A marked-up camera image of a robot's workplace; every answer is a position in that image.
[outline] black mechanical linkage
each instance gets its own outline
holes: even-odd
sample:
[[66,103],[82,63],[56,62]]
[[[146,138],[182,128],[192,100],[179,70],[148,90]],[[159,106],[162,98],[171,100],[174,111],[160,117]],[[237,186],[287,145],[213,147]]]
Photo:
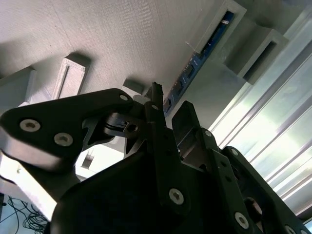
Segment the black mechanical linkage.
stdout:
[[[0,176],[51,215],[47,234],[309,233],[237,149],[218,148],[191,103],[167,128],[162,95],[153,83],[144,104],[110,89],[10,110],[0,164],[16,162],[44,196]],[[115,136],[126,138],[124,160],[78,182],[80,152]]]

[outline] white ceiling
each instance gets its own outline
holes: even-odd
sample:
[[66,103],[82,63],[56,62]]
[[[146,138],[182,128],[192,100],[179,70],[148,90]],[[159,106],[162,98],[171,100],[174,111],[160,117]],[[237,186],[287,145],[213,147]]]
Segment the white ceiling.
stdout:
[[[83,93],[121,88],[131,78],[145,88],[159,82],[166,94],[193,52],[187,41],[199,15],[215,1],[2,0],[0,77],[33,66],[35,90],[52,94],[62,59],[76,51],[92,60]],[[298,15],[282,0],[238,2],[279,31]]]

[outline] metal screw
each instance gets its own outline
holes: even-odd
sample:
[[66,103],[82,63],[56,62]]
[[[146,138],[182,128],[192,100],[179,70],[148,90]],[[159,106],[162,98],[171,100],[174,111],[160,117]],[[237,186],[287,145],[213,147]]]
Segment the metal screw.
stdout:
[[152,107],[155,109],[155,110],[159,110],[157,106],[155,105],[152,105]]
[[127,101],[128,100],[128,98],[125,96],[125,95],[120,95],[119,96],[122,100],[124,100],[124,101]]
[[60,146],[70,146],[73,144],[73,138],[67,133],[58,133],[54,136],[54,142]]
[[38,131],[41,125],[33,119],[24,119],[22,122],[19,123],[19,127],[22,128],[24,131],[32,133]]
[[288,232],[288,234],[296,234],[296,232],[288,225],[285,225],[285,229]]
[[243,228],[243,229],[248,229],[249,228],[249,223],[248,220],[246,219],[246,217],[240,213],[240,212],[236,212],[235,213],[235,219],[236,222]]
[[231,151],[235,156],[238,156],[238,152],[235,149],[231,149]]
[[206,134],[207,136],[209,136],[209,137],[212,136],[212,135],[211,135],[211,132],[209,132],[208,130],[205,131],[205,134]]
[[184,202],[183,194],[178,189],[175,188],[171,189],[169,191],[169,197],[171,201],[173,201],[177,205],[182,205]]

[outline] cable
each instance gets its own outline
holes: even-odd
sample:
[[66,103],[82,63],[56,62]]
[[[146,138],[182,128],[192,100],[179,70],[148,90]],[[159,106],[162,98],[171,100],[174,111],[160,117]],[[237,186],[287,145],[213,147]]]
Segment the cable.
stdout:
[[22,208],[22,209],[20,209],[20,210],[15,211],[14,213],[10,214],[7,218],[1,220],[0,223],[2,223],[3,221],[5,221],[6,219],[8,219],[9,217],[11,217],[12,215],[14,215],[15,213],[17,213],[17,212],[19,212],[19,211],[22,211],[22,210],[24,210],[24,209],[25,209],[25,207]]
[[[20,210],[17,210],[13,204],[13,200],[17,200],[17,201],[21,202],[21,204],[24,207]],[[28,203],[26,203],[22,200],[16,199],[16,198],[11,198],[10,196],[9,196],[8,204],[11,207],[13,207],[13,209],[16,211],[15,213],[20,212],[25,216],[25,220],[23,221],[23,227],[24,228],[31,229],[31,230],[35,231],[35,234],[42,234],[44,232],[45,227],[48,223],[48,220],[32,204],[30,205],[30,207],[28,207]],[[26,209],[29,212],[28,216],[21,211],[23,209]]]
[[19,219],[19,215],[18,215],[18,212],[21,212],[22,213],[22,209],[20,209],[20,210],[18,210],[18,209],[16,209],[16,207],[14,206],[14,204],[13,204],[13,201],[12,201],[12,199],[11,199],[11,197],[9,197],[9,200],[8,200],[8,204],[11,206],[11,207],[13,207],[13,209],[14,209],[14,213],[13,214],[16,214],[16,219],[18,220],[18,228],[17,228],[17,230],[16,230],[16,232],[15,232],[15,234],[17,234],[18,233],[18,231],[19,231],[19,229],[20,229],[20,219]]
[[18,210],[15,211],[15,214],[16,214],[16,218],[18,219],[18,228],[17,228],[17,230],[16,230],[16,232],[15,232],[15,234],[17,234],[18,231],[19,231],[19,229],[20,229],[20,220],[19,220]]

